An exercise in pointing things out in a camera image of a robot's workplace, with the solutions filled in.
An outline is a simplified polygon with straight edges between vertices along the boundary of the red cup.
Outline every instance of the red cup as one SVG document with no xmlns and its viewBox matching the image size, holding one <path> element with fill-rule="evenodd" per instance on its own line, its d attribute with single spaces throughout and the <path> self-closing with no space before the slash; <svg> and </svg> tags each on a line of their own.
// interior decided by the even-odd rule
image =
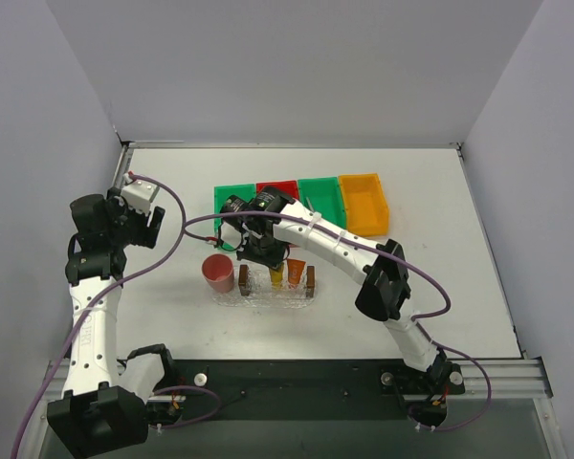
<svg viewBox="0 0 574 459">
<path fill-rule="evenodd" d="M 220 294 L 226 294 L 233 289 L 233 263 L 227 255 L 216 253 L 204 260 L 202 275 Z"/>
</svg>

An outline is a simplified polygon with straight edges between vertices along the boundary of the white table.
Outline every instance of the white table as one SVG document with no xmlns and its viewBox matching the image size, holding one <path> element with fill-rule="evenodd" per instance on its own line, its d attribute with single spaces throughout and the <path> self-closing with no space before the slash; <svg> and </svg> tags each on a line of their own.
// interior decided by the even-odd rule
<svg viewBox="0 0 574 459">
<path fill-rule="evenodd" d="M 163 148 L 134 150 L 130 169 L 171 186 L 188 218 L 213 212 L 213 187 L 377 172 L 391 211 L 389 236 L 407 260 L 434 276 L 453 300 L 451 312 L 425 320 L 438 341 L 480 358 L 517 358 L 519 347 L 461 163 L 452 149 Z M 180 224 L 160 192 L 166 218 L 154 251 L 127 250 L 133 273 L 167 251 Z M 212 221 L 193 228 L 212 234 Z M 178 359 L 377 359 L 400 352 L 382 323 L 363 316 L 359 286 L 302 249 L 315 264 L 318 293 L 306 308 L 219 306 L 200 274 L 213 248 L 187 239 L 159 270 L 125 285 L 118 353 L 163 342 Z M 416 274 L 412 301 L 422 312 L 443 306 Z"/>
</svg>

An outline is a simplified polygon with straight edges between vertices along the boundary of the brown block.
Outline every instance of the brown block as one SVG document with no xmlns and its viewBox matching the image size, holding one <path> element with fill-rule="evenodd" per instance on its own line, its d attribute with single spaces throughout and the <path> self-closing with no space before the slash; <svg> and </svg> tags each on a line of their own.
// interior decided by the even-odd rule
<svg viewBox="0 0 574 459">
<path fill-rule="evenodd" d="M 238 288 L 242 296 L 249 296 L 251 294 L 251 282 L 249 282 L 249 266 L 240 265 L 238 272 Z"/>
<path fill-rule="evenodd" d="M 315 296 L 315 267 L 306 267 L 306 297 L 312 298 Z"/>
</svg>

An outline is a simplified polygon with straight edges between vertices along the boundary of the small orange container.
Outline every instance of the small orange container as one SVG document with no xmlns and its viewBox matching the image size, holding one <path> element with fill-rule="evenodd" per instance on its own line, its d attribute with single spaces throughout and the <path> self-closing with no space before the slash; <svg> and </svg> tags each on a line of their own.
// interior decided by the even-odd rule
<svg viewBox="0 0 574 459">
<path fill-rule="evenodd" d="M 389 231 L 389 207 L 378 174 L 341 175 L 346 229 L 359 236 L 381 236 Z"/>
</svg>

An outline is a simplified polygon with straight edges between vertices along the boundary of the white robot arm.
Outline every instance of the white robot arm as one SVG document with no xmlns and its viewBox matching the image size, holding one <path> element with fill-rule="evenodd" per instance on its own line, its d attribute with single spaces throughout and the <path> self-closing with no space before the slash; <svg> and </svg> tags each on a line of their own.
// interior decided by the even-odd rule
<svg viewBox="0 0 574 459">
<path fill-rule="evenodd" d="M 77 234 L 69 245 L 66 277 L 75 322 L 94 297 L 122 279 L 126 246 L 155 247 L 165 214 L 155 207 L 151 215 L 157 191 L 153 185 L 130 181 L 123 189 L 111 188 L 106 197 L 92 194 L 71 204 Z M 162 344 L 130 353 L 119 375 L 120 297 L 121 288 L 115 288 L 85 313 L 72 344 L 62 399 L 47 406 L 49 425 L 76 458 L 143 443 L 152 421 L 147 399 L 158 383 L 177 383 L 174 362 Z"/>
<path fill-rule="evenodd" d="M 323 220 L 318 212 L 272 186 L 267 186 L 249 203 L 231 196 L 221 212 L 265 210 L 296 217 L 300 222 L 259 216 L 224 218 L 243 235 L 237 256 L 276 267 L 283 259 L 288 244 L 295 244 L 332 263 L 362 285 L 355 304 L 366 316 L 381 321 L 398 344 L 407 366 L 421 372 L 438 373 L 446 360 L 411 319 L 415 312 L 411 303 L 408 272 L 369 251 L 357 250 L 346 241 L 354 241 L 372 249 L 390 252 L 404 259 L 402 247 L 389 240 L 385 245 L 364 239 Z"/>
</svg>

